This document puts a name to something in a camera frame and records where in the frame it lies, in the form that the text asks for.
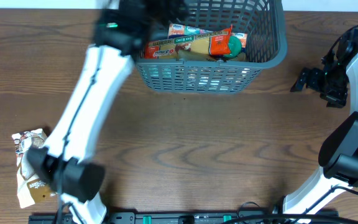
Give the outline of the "colourful tissue pack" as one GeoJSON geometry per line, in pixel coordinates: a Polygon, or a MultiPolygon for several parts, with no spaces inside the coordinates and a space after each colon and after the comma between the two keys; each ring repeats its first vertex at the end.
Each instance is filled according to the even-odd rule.
{"type": "MultiPolygon", "coordinates": [[[[181,37],[185,35],[196,35],[196,34],[205,34],[210,33],[210,30],[204,30],[192,26],[185,26],[181,24],[170,24],[168,28],[168,38],[181,37]]],[[[245,33],[231,33],[232,36],[240,40],[242,48],[246,47],[247,43],[247,34],[245,33]]]]}

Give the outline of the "gold foil snack bag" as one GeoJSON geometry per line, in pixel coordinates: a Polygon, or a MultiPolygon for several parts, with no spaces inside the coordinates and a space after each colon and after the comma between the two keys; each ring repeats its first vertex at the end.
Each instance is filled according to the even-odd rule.
{"type": "Polygon", "coordinates": [[[244,52],[241,52],[239,55],[233,58],[229,58],[229,57],[224,57],[222,55],[210,56],[205,54],[199,54],[187,50],[179,50],[177,54],[177,59],[184,60],[184,61],[207,61],[207,62],[217,62],[219,60],[245,62],[247,60],[246,54],[244,52]]]}

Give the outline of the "spaghetti pasta packet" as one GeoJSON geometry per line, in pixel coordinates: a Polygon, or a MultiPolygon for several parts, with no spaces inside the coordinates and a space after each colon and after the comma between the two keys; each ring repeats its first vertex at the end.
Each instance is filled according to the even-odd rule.
{"type": "Polygon", "coordinates": [[[203,55],[225,55],[231,53],[229,40],[232,27],[205,34],[185,35],[172,39],[156,40],[147,43],[145,59],[178,58],[179,50],[203,55]]]}

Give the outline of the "green lid jar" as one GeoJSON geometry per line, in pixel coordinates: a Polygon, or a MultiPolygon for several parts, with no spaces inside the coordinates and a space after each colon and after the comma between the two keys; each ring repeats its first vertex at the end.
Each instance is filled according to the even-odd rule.
{"type": "Polygon", "coordinates": [[[229,47],[230,53],[224,54],[224,56],[227,58],[233,58],[233,57],[236,57],[241,52],[242,43],[237,37],[230,36],[228,47],[229,47]]]}

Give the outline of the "white tan pouch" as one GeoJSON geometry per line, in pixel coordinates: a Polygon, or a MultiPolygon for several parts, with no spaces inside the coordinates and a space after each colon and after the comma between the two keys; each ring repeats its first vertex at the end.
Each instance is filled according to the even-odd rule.
{"type": "Polygon", "coordinates": [[[40,148],[47,135],[42,128],[15,133],[12,135],[16,147],[17,166],[17,198],[20,208],[26,208],[56,195],[42,181],[27,161],[27,153],[31,146],[40,148]]]}

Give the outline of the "teal snack packet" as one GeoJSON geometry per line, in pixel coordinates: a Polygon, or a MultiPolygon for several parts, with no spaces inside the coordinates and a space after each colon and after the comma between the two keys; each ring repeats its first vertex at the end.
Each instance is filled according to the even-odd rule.
{"type": "Polygon", "coordinates": [[[172,66],[153,66],[148,68],[151,82],[154,85],[161,85],[162,83],[170,83],[172,81],[173,70],[172,66]]]}

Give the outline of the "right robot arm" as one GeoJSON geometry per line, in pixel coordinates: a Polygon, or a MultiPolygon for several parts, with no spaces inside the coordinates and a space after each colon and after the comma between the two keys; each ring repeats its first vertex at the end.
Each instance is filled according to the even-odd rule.
{"type": "Polygon", "coordinates": [[[290,218],[293,223],[309,223],[332,199],[358,187],[358,26],[335,41],[322,64],[322,69],[304,68],[291,91],[312,89],[328,107],[343,108],[349,103],[350,112],[323,142],[312,176],[274,206],[274,213],[297,214],[298,218],[290,218]]]}

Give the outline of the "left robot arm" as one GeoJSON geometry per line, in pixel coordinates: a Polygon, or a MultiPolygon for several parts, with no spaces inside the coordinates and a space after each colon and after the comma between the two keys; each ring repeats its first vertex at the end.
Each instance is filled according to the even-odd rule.
{"type": "Polygon", "coordinates": [[[103,2],[68,104],[43,146],[31,147],[26,156],[58,194],[55,223],[62,222],[65,208],[75,223],[105,221],[108,210],[99,194],[105,170],[92,161],[101,128],[139,54],[157,35],[156,25],[187,15],[183,0],[103,2]]]}

